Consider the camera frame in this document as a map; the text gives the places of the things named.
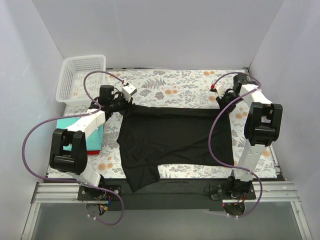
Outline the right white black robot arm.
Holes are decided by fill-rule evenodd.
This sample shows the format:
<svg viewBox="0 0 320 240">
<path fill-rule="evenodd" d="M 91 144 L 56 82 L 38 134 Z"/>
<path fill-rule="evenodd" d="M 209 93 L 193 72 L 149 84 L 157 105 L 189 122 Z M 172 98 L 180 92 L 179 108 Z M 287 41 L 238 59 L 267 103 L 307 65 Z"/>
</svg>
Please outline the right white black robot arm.
<svg viewBox="0 0 320 240">
<path fill-rule="evenodd" d="M 233 87 L 226 88 L 216 81 L 211 91 L 221 110 L 231 113 L 236 104 L 243 100 L 249 107 L 244 125 L 245 145 L 238 165 L 227 179 L 226 192 L 237 199 L 251 191 L 253 175 L 262 153 L 280 135 L 283 106 L 267 99 L 260 90 L 261 84 L 246 73 L 235 72 Z"/>
</svg>

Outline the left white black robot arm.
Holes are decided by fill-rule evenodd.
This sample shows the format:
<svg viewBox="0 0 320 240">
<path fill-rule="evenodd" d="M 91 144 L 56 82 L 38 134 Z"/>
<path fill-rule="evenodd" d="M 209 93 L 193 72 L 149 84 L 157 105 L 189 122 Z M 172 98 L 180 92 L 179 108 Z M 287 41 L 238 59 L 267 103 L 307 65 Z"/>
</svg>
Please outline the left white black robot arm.
<svg viewBox="0 0 320 240">
<path fill-rule="evenodd" d="M 90 185 L 89 194 L 95 200 L 106 196 L 104 178 L 88 164 L 87 139 L 116 112 L 132 106 L 137 88 L 126 84 L 120 91 L 113 85 L 102 85 L 99 96 L 94 98 L 85 116 L 65 129 L 57 128 L 52 134 L 49 165 L 72 176 L 82 184 Z"/>
</svg>

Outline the black t shirt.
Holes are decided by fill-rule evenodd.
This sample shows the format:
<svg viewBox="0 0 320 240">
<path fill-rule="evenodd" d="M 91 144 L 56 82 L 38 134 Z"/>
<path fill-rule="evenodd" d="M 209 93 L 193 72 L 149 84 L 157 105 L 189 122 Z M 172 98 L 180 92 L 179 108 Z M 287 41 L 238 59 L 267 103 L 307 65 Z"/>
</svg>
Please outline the black t shirt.
<svg viewBox="0 0 320 240">
<path fill-rule="evenodd" d="M 218 118 L 219 113 L 219 109 L 141 105 L 128 109 L 117 143 L 132 192 L 156 183 L 159 165 L 233 165 L 230 118 L 227 113 Z"/>
</svg>

